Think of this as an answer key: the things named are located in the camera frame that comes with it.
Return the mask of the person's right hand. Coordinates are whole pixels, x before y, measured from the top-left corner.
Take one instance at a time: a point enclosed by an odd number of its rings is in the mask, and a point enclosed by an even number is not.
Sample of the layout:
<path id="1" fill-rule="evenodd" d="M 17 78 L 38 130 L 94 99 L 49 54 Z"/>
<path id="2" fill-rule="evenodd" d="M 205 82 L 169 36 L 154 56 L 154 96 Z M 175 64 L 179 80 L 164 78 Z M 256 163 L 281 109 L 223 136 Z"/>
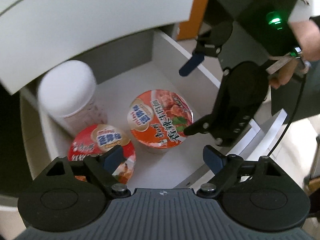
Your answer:
<path id="1" fill-rule="evenodd" d="M 293 22 L 291 29 L 300 44 L 306 61 L 319 60 L 319 16 L 311 17 L 307 21 Z M 293 76 L 299 61 L 292 59 L 285 64 L 279 71 L 278 76 L 269 80 L 269 85 L 278 89 L 289 82 Z"/>

